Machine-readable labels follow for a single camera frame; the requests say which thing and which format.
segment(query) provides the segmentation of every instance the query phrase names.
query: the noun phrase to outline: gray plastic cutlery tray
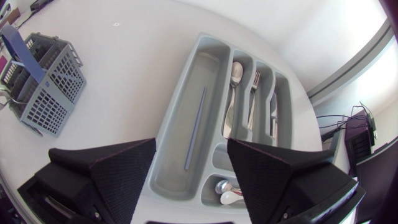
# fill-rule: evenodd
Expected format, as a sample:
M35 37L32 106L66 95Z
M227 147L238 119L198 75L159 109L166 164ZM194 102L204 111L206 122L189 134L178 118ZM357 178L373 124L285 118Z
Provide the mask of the gray plastic cutlery tray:
M157 136L157 153L143 193L181 207L225 213L247 213L244 201L220 203L218 181L227 179L239 187L222 135L224 116L231 101L231 66L243 65L236 87L231 138L291 148L292 97L289 81L272 65L224 42L201 33L177 83ZM254 96L255 72L261 72ZM185 170L188 149L206 88L190 167ZM277 103L277 139L272 132L271 108ZM248 129L249 109L255 97L254 122Z

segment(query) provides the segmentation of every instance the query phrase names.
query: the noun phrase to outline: tray compartment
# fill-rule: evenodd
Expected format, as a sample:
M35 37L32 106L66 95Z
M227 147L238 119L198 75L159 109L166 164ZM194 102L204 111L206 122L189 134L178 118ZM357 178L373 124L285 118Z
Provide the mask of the tray compartment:
M288 79L279 72L275 72L275 80L277 145L291 149L293 140L293 108L290 85Z
M159 159L150 186L164 197L188 200L196 194L211 140L215 130L220 130L220 126L216 126L224 110L221 105L231 73L230 55L230 47L226 44L204 36L187 61L157 138ZM190 167L185 170L204 87L206 95L198 133Z
M254 120L252 142L275 145L271 137L270 102L275 88L275 75L272 69L263 62L256 62L256 70L261 72L258 88L254 94Z
M217 145L213 154L213 165L219 169L234 171L226 150L226 144Z
M221 195L218 195L216 193L215 188L216 184L221 180L228 180L231 182L233 187L239 188L238 181L235 177L226 177L218 174L211 175L209 176L209 178L207 178L205 185L203 186L203 189L201 191L201 202L207 206L219 207L224 209L245 209L246 204L244 203L244 200L239 200L229 205L223 205L220 202Z
M234 62L240 62L243 66L243 76L239 85L235 89L234 101L234 120L231 131L231 138L250 141L251 133L248 131L248 116L249 116L249 96L251 85L254 81L254 60L247 53L241 50L234 51ZM232 87L229 86L228 109L230 97L232 94Z

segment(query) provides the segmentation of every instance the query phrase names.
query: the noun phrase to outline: white countertop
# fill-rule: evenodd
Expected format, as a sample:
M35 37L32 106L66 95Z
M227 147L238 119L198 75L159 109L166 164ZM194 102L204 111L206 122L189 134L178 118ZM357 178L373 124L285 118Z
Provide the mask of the white countertop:
M8 108L0 112L0 170L26 209L17 188L49 162L50 148L86 149L156 137L200 32L257 55L286 75L294 102L293 148L322 149L315 113L293 71L267 42L216 14L169 0L54 1L19 32L23 38L40 32L70 41L87 79L58 138L46 134L40 138L19 124ZM249 216L189 210L141 196L132 223L147 220L248 223Z

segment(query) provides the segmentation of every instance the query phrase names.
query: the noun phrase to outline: metal spoon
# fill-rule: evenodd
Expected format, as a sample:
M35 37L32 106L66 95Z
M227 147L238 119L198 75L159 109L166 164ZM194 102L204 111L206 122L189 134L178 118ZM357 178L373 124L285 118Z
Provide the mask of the metal spoon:
M234 192L225 192L222 194L221 198L220 198L220 202L223 205L229 205L231 203L234 203L238 200L242 200L243 196L242 195L238 195L237 193Z
M216 184L216 193L222 195L225 192L232 191L242 193L241 189L236 189L228 180L222 180Z
M234 100L235 100L235 88L241 82L243 76L243 66L239 62L232 63L231 70L231 81L229 82L232 86L231 102L229 103L228 110L225 115L225 122L223 128L224 138L229 138L232 130L232 123L234 119Z

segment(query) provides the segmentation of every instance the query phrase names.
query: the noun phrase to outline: gray plastic cutlery basket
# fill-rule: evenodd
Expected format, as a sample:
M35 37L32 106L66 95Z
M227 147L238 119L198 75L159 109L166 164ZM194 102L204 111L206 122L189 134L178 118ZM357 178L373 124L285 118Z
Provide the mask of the gray plastic cutlery basket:
M7 38L3 31L2 38ZM83 64L72 44L58 37L31 34L24 43L45 75L38 82L27 64L9 62L1 83L13 99L25 103L10 101L10 109L39 135L42 131L58 136L86 85L79 69ZM20 55L16 50L14 53L17 56L12 55L13 59L18 61Z

